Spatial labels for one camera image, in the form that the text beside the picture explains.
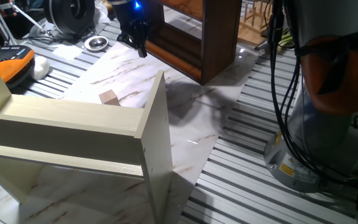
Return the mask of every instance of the small wooden block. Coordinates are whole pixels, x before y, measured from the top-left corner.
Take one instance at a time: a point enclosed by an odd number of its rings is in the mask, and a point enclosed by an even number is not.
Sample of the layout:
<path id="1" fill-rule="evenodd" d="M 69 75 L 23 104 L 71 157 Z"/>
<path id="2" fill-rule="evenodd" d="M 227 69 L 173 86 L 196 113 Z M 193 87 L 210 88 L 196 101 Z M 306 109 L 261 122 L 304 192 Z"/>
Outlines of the small wooden block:
<path id="1" fill-rule="evenodd" d="M 112 90 L 99 94 L 99 98 L 104 105 L 120 106 L 118 97 Z"/>

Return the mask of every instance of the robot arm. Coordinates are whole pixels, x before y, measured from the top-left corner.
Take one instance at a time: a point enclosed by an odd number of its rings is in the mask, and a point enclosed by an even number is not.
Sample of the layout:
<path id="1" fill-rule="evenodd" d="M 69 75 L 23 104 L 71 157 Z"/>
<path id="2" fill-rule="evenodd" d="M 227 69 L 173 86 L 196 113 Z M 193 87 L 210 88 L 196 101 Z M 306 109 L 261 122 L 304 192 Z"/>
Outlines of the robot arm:
<path id="1" fill-rule="evenodd" d="M 117 41 L 127 47 L 136 49 L 139 56 L 147 56 L 146 39 L 149 34 L 147 19 L 143 16 L 143 8 L 136 0 L 109 1 L 121 25 L 122 33 Z"/>

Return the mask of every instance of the yellow warning label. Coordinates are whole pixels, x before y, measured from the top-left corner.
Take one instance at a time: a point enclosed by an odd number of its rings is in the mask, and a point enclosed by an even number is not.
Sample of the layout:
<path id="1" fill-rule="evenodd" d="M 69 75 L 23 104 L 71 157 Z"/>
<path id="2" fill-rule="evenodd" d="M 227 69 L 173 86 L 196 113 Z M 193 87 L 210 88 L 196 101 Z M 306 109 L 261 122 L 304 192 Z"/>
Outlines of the yellow warning label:
<path id="1" fill-rule="evenodd" d="M 278 133 L 276 137 L 276 143 L 274 145 L 275 146 L 278 145 L 280 141 L 281 141 L 281 133 Z"/>
<path id="2" fill-rule="evenodd" d="M 294 171 L 294 169 L 292 169 L 291 167 L 285 165 L 284 163 L 281 164 L 280 170 L 283 171 L 284 173 L 290 175 L 290 176 L 293 175 L 293 171 Z"/>

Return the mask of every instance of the wooden board edge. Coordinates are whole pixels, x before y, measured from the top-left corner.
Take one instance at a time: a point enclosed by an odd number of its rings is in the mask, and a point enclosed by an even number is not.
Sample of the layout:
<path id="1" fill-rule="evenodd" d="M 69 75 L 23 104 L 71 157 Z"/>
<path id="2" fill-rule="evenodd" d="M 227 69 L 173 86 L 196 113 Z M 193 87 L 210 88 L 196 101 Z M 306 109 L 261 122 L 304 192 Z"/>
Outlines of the wooden board edge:
<path id="1" fill-rule="evenodd" d="M 140 139 L 139 160 L 155 222 L 162 222 L 173 174 L 167 95 L 163 71 L 158 71 L 142 119 L 135 133 Z"/>

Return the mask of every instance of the black cable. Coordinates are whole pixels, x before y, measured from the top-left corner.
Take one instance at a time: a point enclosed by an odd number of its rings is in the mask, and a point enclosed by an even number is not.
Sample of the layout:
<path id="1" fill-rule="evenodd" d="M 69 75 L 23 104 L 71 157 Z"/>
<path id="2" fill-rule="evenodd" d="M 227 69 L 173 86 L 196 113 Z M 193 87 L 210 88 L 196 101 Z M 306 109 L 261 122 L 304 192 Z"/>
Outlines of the black cable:
<path id="1" fill-rule="evenodd" d="M 272 98 L 273 98 L 273 105 L 275 108 L 275 112 L 276 112 L 276 117 L 277 117 L 277 121 L 280 127 L 280 130 L 282 132 L 282 136 L 285 140 L 286 145 L 288 146 L 288 149 L 290 150 L 291 154 L 294 156 L 295 159 L 297 159 L 301 164 L 303 164 L 305 167 L 307 167 L 308 169 L 310 169 L 312 172 L 314 172 L 315 174 L 317 174 L 318 176 L 327 179 L 330 182 L 334 182 L 337 184 L 346 184 L 346 185 L 351 185 L 353 187 L 355 187 L 355 185 L 353 183 L 350 182 L 345 182 L 342 180 L 338 180 L 335 179 L 331 176 L 328 176 L 325 174 L 325 172 L 319 170 L 309 159 L 308 157 L 305 155 L 305 153 L 302 150 L 297 150 L 297 145 L 293 142 L 293 140 L 290 137 L 290 133 L 288 132 L 288 128 L 287 126 L 284 124 L 283 120 L 282 120 L 282 114 L 280 112 L 280 108 L 278 107 L 278 101 L 277 101 L 277 96 L 276 96 L 276 91 L 275 91 L 275 61 L 276 61 L 276 54 L 277 54 L 277 43 L 274 43 L 273 49 L 270 51 L 270 66 L 271 66 L 271 72 L 272 72 Z M 296 68 L 300 67 L 300 58 L 297 57 L 296 60 Z M 299 75 L 299 69 L 296 69 L 294 72 L 295 75 Z M 337 170 L 332 169 L 331 167 L 327 168 L 341 174 L 340 172 L 338 172 Z"/>
<path id="2" fill-rule="evenodd" d="M 267 23 L 267 20 L 266 20 L 266 10 L 267 10 L 267 6 L 269 5 L 269 3 L 271 2 L 272 0 L 268 0 L 268 2 L 267 2 L 267 4 L 266 4 L 266 7 L 265 7 L 265 13 L 264 13 L 264 19 L 265 19 L 265 25 L 266 25 L 266 29 L 269 29 L 269 24 Z M 295 48 L 295 46 L 291 46 L 291 47 L 285 47 L 285 46 L 281 46 L 280 44 L 278 45 L 278 46 L 280 46 L 280 47 L 282 47 L 282 48 L 284 48 L 284 49 L 294 49 Z"/>
<path id="3" fill-rule="evenodd" d="M 95 26 L 92 27 L 91 35 L 87 35 L 85 37 L 82 37 L 78 40 L 76 39 L 59 39 L 59 38 L 53 38 L 53 37 L 47 37 L 47 36 L 41 36 L 41 37 L 23 37 L 21 40 L 51 40 L 51 41 L 57 41 L 57 42 L 63 42 L 63 41 L 84 41 L 90 37 L 93 37 L 96 34 L 96 28 Z"/>
<path id="4" fill-rule="evenodd" d="M 292 88 L 292 85 L 293 85 L 293 82 L 294 82 L 294 81 L 295 81 L 295 76 L 293 75 L 293 76 L 292 76 L 292 79 L 291 79 L 291 82 L 290 82 L 290 86 L 288 87 L 287 92 L 285 93 L 283 103 L 281 104 L 281 107 L 280 107 L 280 112 L 281 112 L 281 114 L 283 113 L 284 104 L 285 104 L 285 102 L 286 102 L 286 100 L 287 100 L 288 94 L 290 93 L 290 90 L 291 90 L 291 88 Z"/>

